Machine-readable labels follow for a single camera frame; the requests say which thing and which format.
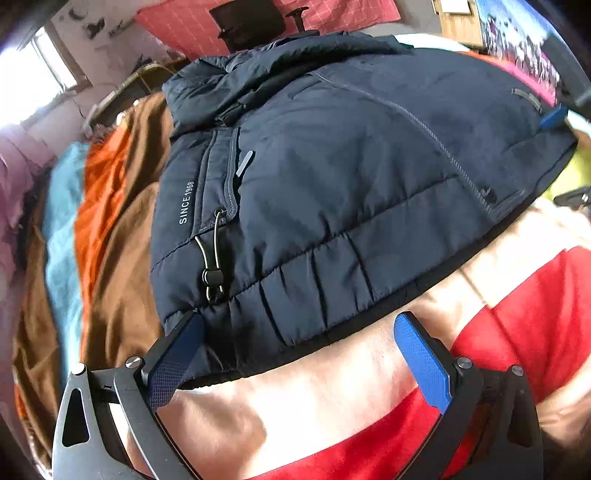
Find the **dark navy puffer jacket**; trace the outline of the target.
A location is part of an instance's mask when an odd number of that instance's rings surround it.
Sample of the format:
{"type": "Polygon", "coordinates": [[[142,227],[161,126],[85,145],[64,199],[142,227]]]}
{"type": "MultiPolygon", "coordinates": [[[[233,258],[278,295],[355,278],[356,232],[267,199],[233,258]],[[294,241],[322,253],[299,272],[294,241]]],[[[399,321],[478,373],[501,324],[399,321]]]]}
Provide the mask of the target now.
{"type": "Polygon", "coordinates": [[[204,57],[163,87],[151,234],[162,327],[188,311],[190,387],[255,375],[418,297],[559,175],[576,140],[511,74],[393,37],[204,57]]]}

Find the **red and beige person's clothing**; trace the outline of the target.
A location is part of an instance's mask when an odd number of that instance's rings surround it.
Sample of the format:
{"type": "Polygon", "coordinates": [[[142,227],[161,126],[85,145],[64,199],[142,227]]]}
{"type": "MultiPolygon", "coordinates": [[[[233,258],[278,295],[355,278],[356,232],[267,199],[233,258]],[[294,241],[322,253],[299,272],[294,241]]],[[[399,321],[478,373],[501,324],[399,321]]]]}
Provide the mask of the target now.
{"type": "MultiPolygon", "coordinates": [[[[590,464],[590,222],[535,201],[500,237],[410,304],[430,334],[478,366],[522,366],[565,478],[590,464]]],[[[386,316],[276,370],[180,391],[160,412],[206,479],[391,479],[438,412],[386,316]]]]}

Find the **colourful striped bed sheet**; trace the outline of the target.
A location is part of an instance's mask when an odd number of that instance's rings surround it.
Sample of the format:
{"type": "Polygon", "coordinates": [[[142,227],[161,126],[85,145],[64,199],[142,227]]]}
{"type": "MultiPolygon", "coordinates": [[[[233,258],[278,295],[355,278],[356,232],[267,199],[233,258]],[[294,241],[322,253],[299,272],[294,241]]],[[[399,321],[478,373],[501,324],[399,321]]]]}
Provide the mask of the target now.
{"type": "Polygon", "coordinates": [[[139,100],[104,138],[71,144],[33,205],[12,370],[17,415],[44,467],[71,369],[118,367],[162,333],[150,238],[171,130],[162,94],[139,100]]]}

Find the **light wooden chair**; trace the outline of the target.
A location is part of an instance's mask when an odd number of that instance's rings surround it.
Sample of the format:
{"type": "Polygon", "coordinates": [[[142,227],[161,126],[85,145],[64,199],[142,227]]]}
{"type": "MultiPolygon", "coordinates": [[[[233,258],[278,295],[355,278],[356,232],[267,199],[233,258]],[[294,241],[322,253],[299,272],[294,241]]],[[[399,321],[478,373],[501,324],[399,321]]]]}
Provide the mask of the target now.
{"type": "Polygon", "coordinates": [[[475,1],[435,0],[432,5],[445,38],[476,50],[484,47],[479,10],[475,1]]]}

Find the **pink hanging garment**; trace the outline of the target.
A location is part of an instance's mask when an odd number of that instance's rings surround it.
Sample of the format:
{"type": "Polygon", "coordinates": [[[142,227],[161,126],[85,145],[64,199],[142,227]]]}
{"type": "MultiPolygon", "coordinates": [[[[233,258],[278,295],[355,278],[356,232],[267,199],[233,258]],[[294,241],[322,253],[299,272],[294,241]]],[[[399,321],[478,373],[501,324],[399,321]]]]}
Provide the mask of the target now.
{"type": "Polygon", "coordinates": [[[1,297],[5,296],[16,269],[14,238],[23,214],[25,194],[54,158],[45,143],[30,136],[21,126],[1,129],[1,297]]]}

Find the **black office chair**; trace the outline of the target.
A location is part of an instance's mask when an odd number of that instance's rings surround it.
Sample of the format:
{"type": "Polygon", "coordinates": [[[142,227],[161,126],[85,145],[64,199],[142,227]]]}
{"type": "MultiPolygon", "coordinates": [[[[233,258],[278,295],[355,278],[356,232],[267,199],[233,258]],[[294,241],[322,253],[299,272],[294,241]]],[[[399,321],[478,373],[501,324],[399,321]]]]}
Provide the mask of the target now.
{"type": "Polygon", "coordinates": [[[229,1],[208,11],[219,28],[217,35],[230,53],[249,50],[269,44],[287,30],[285,18],[294,22],[297,34],[318,34],[304,26],[304,11],[308,6],[297,7],[287,14],[267,0],[229,1]]]}

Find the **window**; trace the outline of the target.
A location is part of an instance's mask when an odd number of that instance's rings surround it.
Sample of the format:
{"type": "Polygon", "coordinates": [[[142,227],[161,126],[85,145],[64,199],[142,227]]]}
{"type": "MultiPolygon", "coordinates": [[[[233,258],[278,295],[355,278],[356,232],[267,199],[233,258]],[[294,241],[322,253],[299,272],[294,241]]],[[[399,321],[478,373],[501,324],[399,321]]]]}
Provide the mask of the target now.
{"type": "Polygon", "coordinates": [[[91,82],[52,23],[1,53],[1,126],[30,125],[91,82]]]}

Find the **cartoon bicycle wall hanging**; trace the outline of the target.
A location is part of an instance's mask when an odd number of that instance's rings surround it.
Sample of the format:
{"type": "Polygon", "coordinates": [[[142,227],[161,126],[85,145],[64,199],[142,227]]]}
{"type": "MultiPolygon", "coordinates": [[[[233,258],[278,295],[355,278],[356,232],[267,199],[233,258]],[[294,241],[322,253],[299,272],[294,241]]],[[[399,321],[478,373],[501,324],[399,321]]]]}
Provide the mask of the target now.
{"type": "Polygon", "coordinates": [[[527,1],[478,0],[476,5],[485,52],[513,63],[554,93],[560,76],[541,49],[549,35],[560,37],[551,23],[527,1]]]}

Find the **pink checked wall cloth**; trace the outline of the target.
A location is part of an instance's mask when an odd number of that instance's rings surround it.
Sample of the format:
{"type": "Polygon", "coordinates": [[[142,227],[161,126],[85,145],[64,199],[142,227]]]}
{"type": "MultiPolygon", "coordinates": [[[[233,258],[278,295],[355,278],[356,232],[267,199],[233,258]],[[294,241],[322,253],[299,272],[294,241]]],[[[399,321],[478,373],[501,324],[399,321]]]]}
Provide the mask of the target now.
{"type": "Polygon", "coordinates": [[[164,1],[134,20],[190,59],[226,55],[294,34],[356,31],[401,19],[393,1],[164,1]]]}

